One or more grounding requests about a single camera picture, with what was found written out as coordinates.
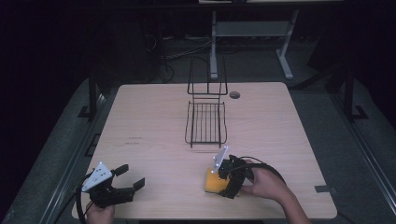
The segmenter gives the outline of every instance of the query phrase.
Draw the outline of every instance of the hand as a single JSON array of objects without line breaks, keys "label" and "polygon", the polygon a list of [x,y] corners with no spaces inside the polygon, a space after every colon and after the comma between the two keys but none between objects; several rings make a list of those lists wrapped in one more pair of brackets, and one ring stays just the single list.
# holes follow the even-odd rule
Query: hand
[{"label": "hand", "polygon": [[252,168],[254,180],[252,186],[242,186],[241,191],[264,199],[271,199],[282,206],[290,224],[311,223],[294,193],[272,172],[262,168]]},{"label": "hand", "polygon": [[87,204],[87,220],[89,224],[111,224],[114,219],[115,206],[101,208],[95,203]]}]

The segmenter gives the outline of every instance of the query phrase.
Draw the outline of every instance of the white metal stand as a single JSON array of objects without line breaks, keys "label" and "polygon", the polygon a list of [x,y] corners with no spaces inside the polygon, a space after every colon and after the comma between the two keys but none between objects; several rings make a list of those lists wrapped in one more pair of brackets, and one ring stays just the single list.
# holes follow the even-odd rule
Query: white metal stand
[{"label": "white metal stand", "polygon": [[217,21],[216,11],[214,11],[212,19],[212,46],[210,51],[211,79],[217,79],[219,77],[216,58],[217,36],[284,36],[285,41],[282,47],[276,50],[276,55],[286,79],[293,79],[293,74],[290,71],[285,55],[298,12],[299,10],[294,10],[289,21]]}]

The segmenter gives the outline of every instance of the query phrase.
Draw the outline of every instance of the yellow object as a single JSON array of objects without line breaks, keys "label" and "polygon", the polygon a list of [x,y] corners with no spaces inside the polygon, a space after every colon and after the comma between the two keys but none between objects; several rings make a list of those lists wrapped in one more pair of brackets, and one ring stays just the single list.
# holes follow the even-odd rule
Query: yellow object
[{"label": "yellow object", "polygon": [[212,174],[212,169],[206,171],[205,191],[210,193],[220,193],[227,188],[230,178],[219,179],[219,173]]}]

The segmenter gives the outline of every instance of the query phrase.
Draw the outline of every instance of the wire rack back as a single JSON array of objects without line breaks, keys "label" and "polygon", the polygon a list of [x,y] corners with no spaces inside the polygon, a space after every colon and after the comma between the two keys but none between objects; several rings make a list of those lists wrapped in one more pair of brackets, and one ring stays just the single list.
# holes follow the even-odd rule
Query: wire rack back
[{"label": "wire rack back", "polygon": [[[199,85],[195,85],[197,79],[201,79]],[[197,77],[192,57],[187,93],[192,99],[188,107],[186,143],[191,147],[193,144],[219,144],[221,147],[227,141],[225,104],[220,100],[221,95],[228,94],[225,71],[217,80],[211,80],[208,69],[206,77]]]}]

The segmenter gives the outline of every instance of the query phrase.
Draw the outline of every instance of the light wood tabletop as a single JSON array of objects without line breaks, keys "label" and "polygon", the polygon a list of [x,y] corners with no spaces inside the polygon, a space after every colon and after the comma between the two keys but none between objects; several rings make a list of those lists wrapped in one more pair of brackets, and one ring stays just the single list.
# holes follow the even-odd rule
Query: light wood tabletop
[{"label": "light wood tabletop", "polygon": [[[229,83],[239,99],[221,96],[229,154],[250,156],[275,167],[296,194],[309,218],[333,218],[336,209],[306,137],[289,91],[283,83]],[[241,194],[233,200],[204,191],[205,172],[213,167],[219,145],[185,142],[187,84],[120,87],[96,147],[90,168],[102,161],[130,170],[113,187],[129,188],[142,177],[146,186],[134,201],[118,204],[118,218],[266,219],[284,218],[277,203]],[[89,202],[83,193],[82,206]]]}]

